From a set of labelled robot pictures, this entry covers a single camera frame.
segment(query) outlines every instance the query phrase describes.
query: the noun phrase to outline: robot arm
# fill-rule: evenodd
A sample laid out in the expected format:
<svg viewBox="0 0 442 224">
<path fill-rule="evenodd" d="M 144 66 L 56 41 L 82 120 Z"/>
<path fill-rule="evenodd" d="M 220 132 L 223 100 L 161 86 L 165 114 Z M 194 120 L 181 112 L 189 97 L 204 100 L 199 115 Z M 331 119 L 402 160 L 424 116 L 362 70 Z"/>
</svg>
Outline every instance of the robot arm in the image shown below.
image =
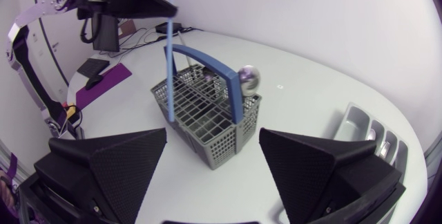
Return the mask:
<svg viewBox="0 0 442 224">
<path fill-rule="evenodd" d="M 75 8 L 78 9 L 77 18 L 86 20 L 94 15 L 98 15 L 99 19 L 102 15 L 131 19 L 172 17 L 177 12 L 177 8 L 165 0 L 43 0 L 15 19 L 8 33 L 6 57 L 40 108 L 43 119 L 54 137 L 59 137 L 65 131 L 69 131 L 76 138 L 78 135 L 67 120 L 63 106 L 50 98 L 29 62 L 27 25 L 45 15 L 58 15 Z"/>
</svg>

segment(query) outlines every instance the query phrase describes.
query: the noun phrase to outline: blue stick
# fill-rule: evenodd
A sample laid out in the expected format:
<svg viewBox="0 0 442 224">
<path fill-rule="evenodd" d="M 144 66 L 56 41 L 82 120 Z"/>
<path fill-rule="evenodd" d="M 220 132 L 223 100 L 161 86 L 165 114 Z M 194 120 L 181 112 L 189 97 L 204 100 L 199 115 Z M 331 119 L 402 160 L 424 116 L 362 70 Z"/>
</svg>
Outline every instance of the blue stick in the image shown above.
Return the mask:
<svg viewBox="0 0 442 224">
<path fill-rule="evenodd" d="M 173 109 L 173 83 L 172 83 L 172 18 L 167 21 L 167 107 L 169 109 L 169 122 L 175 121 L 175 110 Z"/>
</svg>

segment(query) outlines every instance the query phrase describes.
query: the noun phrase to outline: basket grid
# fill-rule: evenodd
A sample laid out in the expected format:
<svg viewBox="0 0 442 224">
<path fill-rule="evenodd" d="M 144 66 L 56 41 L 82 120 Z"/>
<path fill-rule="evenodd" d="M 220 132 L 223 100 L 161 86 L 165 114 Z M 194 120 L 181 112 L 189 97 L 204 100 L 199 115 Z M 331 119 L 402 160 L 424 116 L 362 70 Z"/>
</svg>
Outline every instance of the basket grid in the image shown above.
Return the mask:
<svg viewBox="0 0 442 224">
<path fill-rule="evenodd" d="M 166 80 L 152 88 L 152 92 L 167 118 Z M 204 77 L 199 64 L 185 68 L 173 78 L 173 104 L 180 129 L 188 136 L 212 169 L 234 156 L 256 130 L 261 97 L 243 98 L 244 118 L 238 124 L 231 119 L 231 106 L 226 82 L 218 75 L 211 80 Z"/>
</svg>

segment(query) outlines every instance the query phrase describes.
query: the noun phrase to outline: cable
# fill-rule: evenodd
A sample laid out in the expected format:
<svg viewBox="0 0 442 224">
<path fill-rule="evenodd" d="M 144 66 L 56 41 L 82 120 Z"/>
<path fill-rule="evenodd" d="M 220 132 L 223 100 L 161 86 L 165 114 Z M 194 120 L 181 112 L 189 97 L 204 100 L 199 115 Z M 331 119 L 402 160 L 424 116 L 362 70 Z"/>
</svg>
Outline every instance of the cable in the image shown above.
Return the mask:
<svg viewBox="0 0 442 224">
<path fill-rule="evenodd" d="M 77 111 L 80 114 L 80 122 L 78 123 L 78 125 L 76 125 L 74 127 L 74 131 L 77 131 L 77 128 L 81 125 L 81 122 L 83 122 L 83 113 L 81 112 L 81 109 L 78 106 L 75 105 L 71 105 L 71 106 L 65 106 L 64 109 L 65 110 L 69 110 L 69 108 L 71 107 L 75 107 L 75 111 Z"/>
<path fill-rule="evenodd" d="M 138 29 L 137 31 L 135 31 L 128 39 L 126 39 L 126 40 L 124 40 L 124 42 L 122 42 L 121 44 L 120 44 L 120 47 L 121 47 L 121 45 L 122 44 L 124 44 L 127 40 L 129 40 L 136 32 L 138 32 L 139 30 L 146 30 L 146 32 L 142 35 L 142 37 L 148 32 L 148 31 L 150 31 L 150 30 L 152 30 L 152 29 L 154 29 L 155 27 L 153 27 L 153 28 L 149 28 L 149 29 L 146 29 L 146 28 L 140 28 L 140 29 Z M 179 32 L 181 33 L 181 34 L 184 34 L 184 33 L 187 33 L 187 32 L 191 32 L 192 30 L 200 30 L 200 31 L 204 31 L 204 30 L 201 30 L 201 29 L 199 29 L 199 28 L 194 28 L 194 27 L 188 27 L 188 28 L 181 28 L 181 29 L 179 29 Z M 144 44 L 140 44 L 140 45 L 138 45 L 139 44 L 139 42 L 140 42 L 140 40 L 138 40 L 138 42 L 137 42 L 137 44 L 135 44 L 134 46 L 132 46 L 132 47 L 130 47 L 130 48 L 121 48 L 122 50 L 124 50 L 123 52 L 121 52 L 121 53 L 118 53 L 118 54 L 116 54 L 116 55 L 110 55 L 110 53 L 101 53 L 100 52 L 100 55 L 108 55 L 110 58 L 115 58 L 115 57 L 117 57 L 117 56 L 119 56 L 119 55 L 127 55 L 127 52 L 128 51 L 130 51 L 130 50 L 134 50 L 134 49 L 136 49 L 136 48 L 141 48 L 141 47 L 144 47 L 144 46 L 147 46 L 147 45 L 151 45 L 151 44 L 154 44 L 154 43 L 156 43 L 156 42 L 159 42 L 159 41 L 162 41 L 162 40 L 164 40 L 164 39 L 166 39 L 166 36 L 165 35 L 162 35 L 162 36 L 159 36 L 156 40 L 153 40 L 153 41 L 149 41 L 149 42 L 146 42 L 146 38 L 150 35 L 150 34 L 153 34 L 153 33 L 156 33 L 155 31 L 154 32 L 151 32 L 151 33 L 149 33 L 147 36 L 145 36 L 145 38 L 144 38 Z M 173 36 L 174 37 L 176 37 L 176 36 L 178 36 L 179 34 L 178 33 L 175 33 L 175 34 L 173 34 Z"/>
<path fill-rule="evenodd" d="M 83 24 L 83 27 L 81 27 L 81 33 L 80 33 L 80 39 L 85 44 L 93 43 L 96 40 L 96 38 L 98 37 L 99 30 L 102 28 L 102 15 L 97 14 L 97 27 L 96 27 L 95 31 L 92 31 L 92 37 L 90 39 L 87 39 L 86 38 L 86 26 L 88 25 L 88 20 L 89 20 L 89 18 L 84 20 L 84 24 Z"/>
</svg>

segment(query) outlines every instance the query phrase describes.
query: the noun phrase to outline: purple mat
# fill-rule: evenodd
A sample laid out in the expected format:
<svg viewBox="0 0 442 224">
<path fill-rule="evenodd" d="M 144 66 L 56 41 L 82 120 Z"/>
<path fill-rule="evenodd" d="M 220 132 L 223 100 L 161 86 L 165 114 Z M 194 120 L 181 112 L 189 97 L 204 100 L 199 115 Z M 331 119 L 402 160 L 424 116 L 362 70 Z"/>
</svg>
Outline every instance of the purple mat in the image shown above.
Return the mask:
<svg viewBox="0 0 442 224">
<path fill-rule="evenodd" d="M 100 95 L 113 88 L 115 85 L 122 82 L 124 79 L 132 75 L 123 64 L 118 64 L 114 68 L 106 71 L 103 75 L 103 80 L 89 90 L 85 88 L 80 89 L 77 94 L 77 106 L 84 109 L 92 101 L 97 99 Z"/>
</svg>

